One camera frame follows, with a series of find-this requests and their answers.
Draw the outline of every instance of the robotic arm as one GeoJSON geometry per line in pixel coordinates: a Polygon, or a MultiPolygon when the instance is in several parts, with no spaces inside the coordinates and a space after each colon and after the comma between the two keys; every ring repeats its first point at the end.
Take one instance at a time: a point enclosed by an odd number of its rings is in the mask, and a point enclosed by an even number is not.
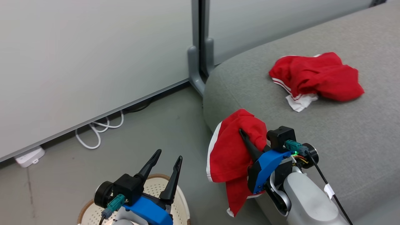
{"type": "MultiPolygon", "coordinates": [[[[253,194],[265,191],[273,200],[282,216],[287,217],[289,225],[348,225],[331,201],[334,197],[340,202],[326,181],[317,163],[316,149],[308,144],[296,142],[294,130],[279,127],[268,131],[267,139],[271,147],[259,151],[242,129],[239,133],[251,155],[253,165],[248,167],[248,188],[253,194]],[[324,193],[305,174],[302,168],[315,166],[324,179],[324,193]]],[[[352,225],[346,212],[347,221],[352,225]]]]}
{"type": "Polygon", "coordinates": [[[118,211],[118,213],[113,225],[132,225],[132,222],[139,225],[173,224],[173,218],[170,214],[171,205],[174,202],[178,186],[182,156],[178,157],[170,180],[158,198],[143,193],[144,183],[160,155],[161,149],[158,149],[140,172],[133,177],[124,174],[114,183],[106,181],[97,188],[94,194],[94,203],[104,208],[101,213],[100,225],[115,211],[118,211]]]}

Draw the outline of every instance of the grey metal frame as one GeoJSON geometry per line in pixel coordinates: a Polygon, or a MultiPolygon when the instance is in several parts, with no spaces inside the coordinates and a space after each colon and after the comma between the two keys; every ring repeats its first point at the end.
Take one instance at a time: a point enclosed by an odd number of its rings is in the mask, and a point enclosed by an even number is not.
{"type": "Polygon", "coordinates": [[[214,64],[214,39],[208,36],[210,23],[210,0],[201,1],[201,21],[200,21],[200,65],[201,70],[209,76],[215,68],[214,64]]]}
{"type": "Polygon", "coordinates": [[[60,136],[62,136],[62,135],[64,135],[64,134],[66,134],[66,133],[69,133],[69,132],[71,132],[71,131],[74,131],[74,130],[76,130],[76,129],[78,129],[78,128],[84,126],[84,125],[87,125],[87,124],[89,124],[89,123],[92,123],[92,122],[94,122],[94,121],[96,121],[96,120],[99,120],[99,119],[101,119],[101,118],[103,118],[103,117],[106,117],[106,116],[108,116],[108,115],[110,115],[110,114],[112,114],[112,113],[116,113],[116,112],[118,112],[118,111],[120,111],[120,110],[122,110],[122,109],[124,109],[124,108],[127,108],[127,107],[129,107],[129,106],[132,106],[132,105],[134,105],[134,104],[137,104],[137,103],[139,103],[139,102],[141,102],[141,101],[144,101],[144,100],[146,100],[146,99],[148,99],[148,98],[151,98],[151,97],[153,97],[153,96],[156,96],[156,95],[158,95],[158,94],[160,94],[160,93],[163,93],[164,91],[167,91],[167,90],[169,90],[169,89],[171,89],[171,88],[174,88],[174,87],[176,87],[176,86],[179,86],[179,85],[181,85],[181,84],[183,84],[183,83],[186,83],[186,82],[188,82],[188,81],[189,81],[189,79],[184,79],[184,80],[182,80],[182,81],[180,81],[180,82],[178,82],[178,83],[176,83],[176,84],[173,84],[173,85],[168,86],[168,87],[166,87],[166,88],[164,88],[164,89],[161,89],[161,90],[159,90],[159,91],[157,91],[157,92],[154,92],[154,93],[152,93],[152,94],[149,94],[149,95],[147,95],[147,96],[145,96],[145,97],[142,97],[142,98],[140,98],[140,99],[137,99],[137,100],[135,100],[135,101],[133,101],[133,102],[130,102],[130,103],[128,103],[128,104],[125,104],[125,105],[123,105],[123,106],[121,106],[121,107],[118,107],[118,108],[116,108],[116,109],[114,109],[114,110],[111,110],[111,111],[108,111],[108,112],[106,112],[106,113],[103,113],[103,114],[101,114],[101,115],[99,115],[99,116],[97,116],[97,117],[95,117],[95,118],[93,118],[93,119],[90,119],[90,120],[88,120],[88,121],[85,121],[85,122],[83,122],[83,123],[80,123],[80,124],[78,124],[78,125],[76,125],[76,126],[73,126],[73,127],[69,128],[69,129],[66,129],[66,130],[64,130],[64,131],[62,131],[62,132],[59,132],[59,133],[57,133],[57,134],[55,134],[55,135],[52,135],[52,136],[50,136],[50,137],[48,137],[48,138],[46,138],[46,139],[43,139],[43,140],[41,140],[41,141],[38,141],[38,142],[36,142],[36,143],[34,143],[34,144],[32,144],[32,145],[29,145],[29,146],[27,146],[27,147],[25,147],[25,148],[23,148],[23,149],[18,150],[18,151],[16,151],[16,152],[13,152],[13,153],[11,153],[11,154],[8,154],[8,155],[6,155],[6,156],[3,156],[3,157],[0,158],[0,162],[4,161],[4,160],[6,160],[6,159],[9,159],[9,158],[11,158],[11,157],[14,157],[14,156],[16,156],[16,155],[19,155],[19,154],[21,154],[21,153],[23,153],[23,152],[25,152],[25,151],[28,151],[28,150],[30,150],[30,149],[32,149],[32,148],[34,148],[34,147],[37,147],[37,146],[39,146],[39,145],[42,145],[42,144],[44,144],[44,143],[46,143],[46,142],[48,142],[48,141],[50,141],[50,140],[52,140],[52,139],[54,139],[54,138],[60,137],[60,136]]]}
{"type": "Polygon", "coordinates": [[[199,63],[199,1],[192,0],[193,46],[188,49],[189,81],[203,97],[206,84],[200,76],[199,63]]]}

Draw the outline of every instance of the white cable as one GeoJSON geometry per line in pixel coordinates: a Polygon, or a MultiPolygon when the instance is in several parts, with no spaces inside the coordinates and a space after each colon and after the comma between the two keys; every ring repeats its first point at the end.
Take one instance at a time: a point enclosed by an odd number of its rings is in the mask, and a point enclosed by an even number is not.
{"type": "Polygon", "coordinates": [[[294,156],[291,155],[290,157],[292,158],[293,163],[296,164],[297,161],[296,161],[296,159],[294,158],[294,156]]]}
{"type": "Polygon", "coordinates": [[[106,130],[108,130],[108,128],[118,128],[118,127],[122,126],[122,124],[124,123],[124,113],[122,112],[122,110],[120,112],[121,112],[121,123],[119,125],[117,125],[117,126],[110,126],[110,120],[108,119],[108,117],[106,117],[107,124],[98,123],[98,122],[89,123],[90,128],[93,130],[93,132],[97,136],[98,143],[97,143],[96,146],[92,147],[92,146],[89,146],[89,145],[85,144],[82,141],[82,139],[80,139],[80,137],[78,135],[78,129],[75,130],[76,139],[79,141],[79,143],[81,143],[87,149],[96,149],[96,148],[98,148],[100,146],[100,144],[101,144],[101,138],[100,138],[99,133],[105,132],[106,130]],[[98,129],[96,129],[96,127],[94,127],[94,124],[102,126],[102,127],[105,127],[105,128],[103,130],[98,130],[98,129]]]}
{"type": "Polygon", "coordinates": [[[122,124],[124,123],[124,114],[122,113],[122,110],[121,110],[121,123],[117,126],[110,126],[110,121],[108,120],[108,117],[106,117],[106,119],[107,119],[107,124],[98,123],[96,121],[94,121],[93,123],[97,124],[99,126],[107,127],[107,128],[118,128],[118,127],[122,126],[122,124]]]}
{"type": "Polygon", "coordinates": [[[98,143],[97,143],[96,146],[92,147],[92,146],[89,146],[89,145],[85,144],[85,143],[80,139],[80,137],[79,137],[79,135],[78,135],[78,129],[75,130],[75,137],[76,137],[76,139],[77,139],[85,148],[87,148],[87,149],[96,149],[96,148],[98,148],[98,147],[100,146],[101,138],[100,138],[99,133],[97,132],[97,130],[94,128],[94,126],[93,126],[91,123],[89,123],[89,126],[90,126],[90,128],[92,128],[92,130],[94,131],[94,133],[95,133],[96,136],[97,136],[98,143]]]}
{"type": "MultiPolygon", "coordinates": [[[[110,120],[108,119],[108,117],[106,117],[107,120],[107,125],[110,125],[110,120]]],[[[94,127],[94,129],[98,132],[98,133],[104,133],[108,130],[108,127],[104,128],[103,130],[98,130],[96,127],[94,127]]]]}

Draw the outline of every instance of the white wall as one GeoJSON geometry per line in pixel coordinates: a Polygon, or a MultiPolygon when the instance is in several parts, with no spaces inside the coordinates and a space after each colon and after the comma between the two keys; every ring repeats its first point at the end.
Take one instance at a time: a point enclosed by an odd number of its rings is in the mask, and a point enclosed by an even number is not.
{"type": "Polygon", "coordinates": [[[214,63],[319,23],[365,9],[371,0],[209,0],[214,63]]]}
{"type": "Polygon", "coordinates": [[[0,158],[188,78],[189,0],[0,1],[0,158]]]}

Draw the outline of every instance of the wire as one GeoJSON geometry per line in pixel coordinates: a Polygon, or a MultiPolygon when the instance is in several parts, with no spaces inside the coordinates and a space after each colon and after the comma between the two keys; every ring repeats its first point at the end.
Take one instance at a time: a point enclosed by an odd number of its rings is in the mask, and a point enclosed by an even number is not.
{"type": "Polygon", "coordinates": [[[101,217],[100,222],[99,222],[99,225],[102,225],[102,224],[103,224],[103,220],[104,220],[105,217],[106,217],[105,215],[103,215],[103,216],[101,217]]]}
{"type": "Polygon", "coordinates": [[[108,128],[113,128],[113,129],[118,128],[118,127],[122,126],[122,124],[124,123],[124,113],[122,112],[122,110],[120,112],[121,112],[121,123],[119,125],[117,125],[117,126],[110,126],[110,120],[108,119],[108,117],[106,117],[107,124],[98,123],[96,121],[93,122],[93,123],[89,123],[90,128],[93,130],[93,132],[96,134],[96,137],[97,137],[97,145],[96,146],[89,146],[89,145],[85,144],[82,141],[82,139],[79,137],[79,135],[78,135],[78,129],[75,130],[76,139],[79,141],[79,143],[81,143],[87,149],[96,149],[96,148],[98,148],[100,146],[100,144],[101,144],[101,138],[100,138],[99,133],[104,133],[105,131],[108,130],[108,128]],[[102,126],[102,127],[105,127],[105,128],[102,129],[102,130],[98,130],[98,129],[96,129],[94,124],[102,126]]]}
{"type": "Polygon", "coordinates": [[[298,158],[299,160],[301,160],[301,161],[303,161],[305,164],[308,164],[308,161],[307,160],[304,160],[304,159],[302,159],[302,158],[298,158]]]}
{"type": "Polygon", "coordinates": [[[294,158],[294,156],[291,155],[290,157],[292,158],[293,164],[295,164],[299,168],[299,170],[301,172],[303,172],[303,170],[301,170],[301,167],[300,167],[299,163],[296,161],[296,159],[294,158]]]}
{"type": "MultiPolygon", "coordinates": [[[[320,170],[320,167],[318,166],[318,164],[315,162],[314,158],[311,156],[309,151],[306,151],[306,154],[310,157],[311,161],[314,163],[315,168],[317,168],[318,173],[321,175],[322,179],[324,180],[325,184],[329,184],[328,181],[326,180],[325,176],[322,174],[322,171],[320,170]]],[[[353,225],[353,223],[351,222],[349,216],[347,215],[347,213],[345,212],[344,208],[342,207],[342,204],[339,202],[338,197],[336,196],[336,194],[333,194],[333,198],[335,199],[336,203],[338,204],[340,210],[342,211],[344,217],[346,217],[346,220],[349,222],[350,225],[353,225]]]]}
{"type": "Polygon", "coordinates": [[[306,160],[307,161],[307,159],[306,158],[304,158],[303,156],[301,156],[301,155],[294,155],[294,157],[295,158],[302,158],[302,159],[304,159],[304,160],[306,160]]]}
{"type": "Polygon", "coordinates": [[[144,110],[145,108],[147,108],[153,101],[154,101],[154,97],[151,98],[151,99],[148,101],[148,103],[147,103],[145,106],[143,106],[142,108],[133,109],[133,110],[129,110],[129,109],[124,109],[124,110],[125,110],[126,112],[128,112],[128,113],[136,113],[136,112],[142,111],[142,110],[144,110]]]}

